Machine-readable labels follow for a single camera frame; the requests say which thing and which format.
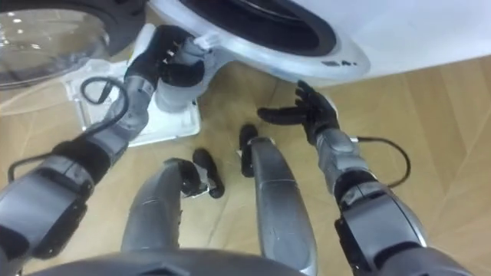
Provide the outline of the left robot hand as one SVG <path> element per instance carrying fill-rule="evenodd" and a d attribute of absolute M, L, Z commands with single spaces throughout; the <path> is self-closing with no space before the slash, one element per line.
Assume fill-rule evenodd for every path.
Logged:
<path fill-rule="evenodd" d="M 175 25 L 156 27 L 146 49 L 130 63 L 125 76 L 137 75 L 154 85 L 158 80 L 174 87 L 197 85 L 205 74 L 204 62 L 185 65 L 173 61 L 190 37 L 190 33 Z"/>

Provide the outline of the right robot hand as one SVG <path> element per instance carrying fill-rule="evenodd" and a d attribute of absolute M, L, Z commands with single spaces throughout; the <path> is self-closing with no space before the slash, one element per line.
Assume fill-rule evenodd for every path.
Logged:
<path fill-rule="evenodd" d="M 317 135 L 325 129 L 339 129 L 338 113 L 326 96 L 299 80 L 293 107 L 257 109 L 259 118 L 279 126 L 302 125 L 307 141 L 314 146 Z"/>

